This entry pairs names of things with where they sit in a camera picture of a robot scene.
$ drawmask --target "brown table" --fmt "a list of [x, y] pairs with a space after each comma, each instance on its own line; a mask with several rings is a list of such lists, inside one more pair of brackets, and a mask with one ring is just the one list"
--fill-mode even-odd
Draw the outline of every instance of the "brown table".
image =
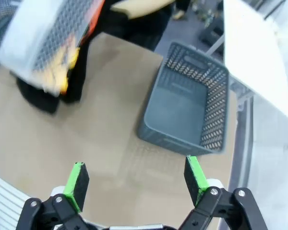
[[[90, 184], [83, 216], [103, 225], [164, 223], [178, 227], [192, 202], [183, 178], [185, 157], [135, 135], [162, 57], [101, 34], [90, 45], [81, 103], [49, 116], [29, 105], [0, 68], [0, 177], [30, 196], [47, 199], [84, 161]], [[227, 146], [199, 157], [206, 176], [228, 186], [236, 128], [230, 93]], [[217, 220], [210, 225], [216, 229]]]

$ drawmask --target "ribbed white surface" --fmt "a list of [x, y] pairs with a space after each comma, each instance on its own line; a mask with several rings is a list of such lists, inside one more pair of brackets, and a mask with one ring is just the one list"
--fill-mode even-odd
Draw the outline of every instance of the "ribbed white surface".
[[0, 230], [15, 230], [24, 202], [30, 198], [0, 178]]

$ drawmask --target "white tabletop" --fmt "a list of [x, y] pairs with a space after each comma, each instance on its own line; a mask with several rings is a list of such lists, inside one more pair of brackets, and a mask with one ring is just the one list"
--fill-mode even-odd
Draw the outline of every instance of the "white tabletop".
[[274, 32], [241, 0], [224, 0], [225, 56], [231, 75], [288, 117], [288, 81]]

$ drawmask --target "metal bolt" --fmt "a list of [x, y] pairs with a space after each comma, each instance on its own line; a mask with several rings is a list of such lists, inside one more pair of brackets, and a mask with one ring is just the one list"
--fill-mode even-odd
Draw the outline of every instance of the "metal bolt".
[[31, 202], [31, 207], [34, 207], [34, 206], [36, 206], [37, 205], [37, 202], [36, 201], [32, 201]]
[[59, 202], [61, 202], [61, 201], [62, 201], [62, 197], [58, 196], [58, 197], [56, 198], [56, 202], [59, 203]]
[[213, 189], [211, 189], [210, 193], [212, 195], [217, 195], [218, 192], [217, 192], [217, 190], [215, 188], [213, 188]]
[[238, 192], [238, 195], [239, 195], [239, 196], [245, 196], [245, 192], [244, 192], [243, 190], [240, 190], [240, 191]]

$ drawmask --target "basket handle hole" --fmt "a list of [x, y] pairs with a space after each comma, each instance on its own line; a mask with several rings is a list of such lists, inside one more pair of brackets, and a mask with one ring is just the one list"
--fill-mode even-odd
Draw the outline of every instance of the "basket handle hole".
[[185, 56], [184, 60], [191, 63], [192, 65], [195, 65], [197, 68], [203, 69], [203, 70], [207, 70], [208, 69], [208, 65], [206, 63], [203, 63], [199, 60], [196, 60], [190, 56]]

